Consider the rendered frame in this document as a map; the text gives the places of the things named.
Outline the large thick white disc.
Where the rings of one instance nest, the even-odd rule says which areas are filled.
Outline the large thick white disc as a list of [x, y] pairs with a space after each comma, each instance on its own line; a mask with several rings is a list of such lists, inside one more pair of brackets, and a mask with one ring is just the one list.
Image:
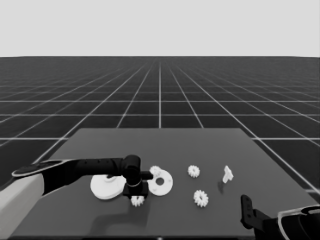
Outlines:
[[100, 200], [111, 200], [123, 192], [126, 179], [122, 176], [94, 175], [91, 178], [90, 189]]

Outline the white round carrier with pins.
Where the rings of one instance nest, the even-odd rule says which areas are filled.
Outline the white round carrier with pins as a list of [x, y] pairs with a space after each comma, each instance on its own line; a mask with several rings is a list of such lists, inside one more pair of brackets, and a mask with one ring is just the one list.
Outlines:
[[[158, 179], [162, 179], [163, 183], [158, 184]], [[152, 180], [148, 180], [148, 186], [150, 192], [155, 196], [164, 196], [168, 194], [173, 188], [173, 177], [168, 171], [162, 169], [161, 174], [158, 177], [154, 177]]]

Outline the small white T-shaped piece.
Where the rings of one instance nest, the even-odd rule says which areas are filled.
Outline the small white T-shaped piece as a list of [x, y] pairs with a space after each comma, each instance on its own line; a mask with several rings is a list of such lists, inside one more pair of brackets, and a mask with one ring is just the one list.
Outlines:
[[222, 178], [222, 181], [224, 184], [226, 184], [228, 181], [232, 181], [232, 180], [233, 180], [233, 173], [228, 166], [225, 166], [224, 167], [224, 176]]

